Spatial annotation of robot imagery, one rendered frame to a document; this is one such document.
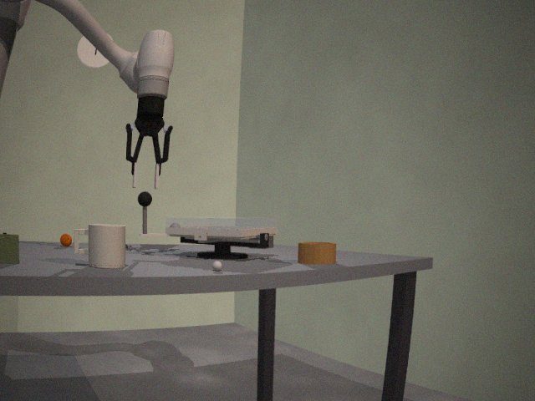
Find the beige mug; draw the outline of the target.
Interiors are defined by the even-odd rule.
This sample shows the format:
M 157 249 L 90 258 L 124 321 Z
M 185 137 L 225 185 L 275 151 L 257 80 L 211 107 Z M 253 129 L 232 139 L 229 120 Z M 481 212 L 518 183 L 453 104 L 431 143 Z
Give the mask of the beige mug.
M 74 254 L 89 254 L 95 268 L 125 267 L 125 226 L 89 224 L 89 229 L 74 229 Z M 89 249 L 79 249 L 79 234 L 89 235 Z

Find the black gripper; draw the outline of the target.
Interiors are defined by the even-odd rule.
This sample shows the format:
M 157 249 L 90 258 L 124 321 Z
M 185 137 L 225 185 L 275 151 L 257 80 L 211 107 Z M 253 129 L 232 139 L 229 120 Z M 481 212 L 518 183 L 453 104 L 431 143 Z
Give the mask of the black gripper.
M 144 96 L 140 97 L 138 101 L 137 118 L 134 123 L 126 125 L 127 131 L 127 147 L 126 160 L 132 163 L 133 188 L 136 188 L 137 176 L 137 159 L 140 153 L 140 147 L 144 136 L 150 136 L 153 140 L 155 151 L 155 188 L 159 188 L 159 176 L 161 175 L 161 164 L 168 161 L 170 135 L 173 129 L 172 126 L 165 124 L 163 120 L 165 99 L 158 96 Z M 135 148 L 134 157 L 131 156 L 131 141 L 132 131 L 134 127 L 140 133 L 137 146 Z M 158 133 L 164 129 L 164 149 L 163 158 L 161 158 Z

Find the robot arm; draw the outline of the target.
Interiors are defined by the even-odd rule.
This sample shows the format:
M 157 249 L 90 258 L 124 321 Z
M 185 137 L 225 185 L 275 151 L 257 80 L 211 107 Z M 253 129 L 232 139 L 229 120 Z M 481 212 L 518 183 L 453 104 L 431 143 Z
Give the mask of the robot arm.
M 64 15 L 119 70 L 120 78 L 137 93 L 137 99 L 144 96 L 167 99 L 175 54 L 171 33 L 149 31 L 140 51 L 128 52 L 107 35 L 78 0 L 35 1 Z M 25 24 L 32 6 L 33 0 L 0 0 L 0 98 L 17 31 Z

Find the small orange ball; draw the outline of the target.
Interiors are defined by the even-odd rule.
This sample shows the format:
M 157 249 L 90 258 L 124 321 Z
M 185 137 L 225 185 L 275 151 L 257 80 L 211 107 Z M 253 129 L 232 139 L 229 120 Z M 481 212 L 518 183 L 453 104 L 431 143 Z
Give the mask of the small orange ball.
M 63 246 L 70 246 L 71 243 L 72 243 L 72 238 L 70 235 L 68 234 L 63 234 L 61 237 L 60 237 L 60 242 Z

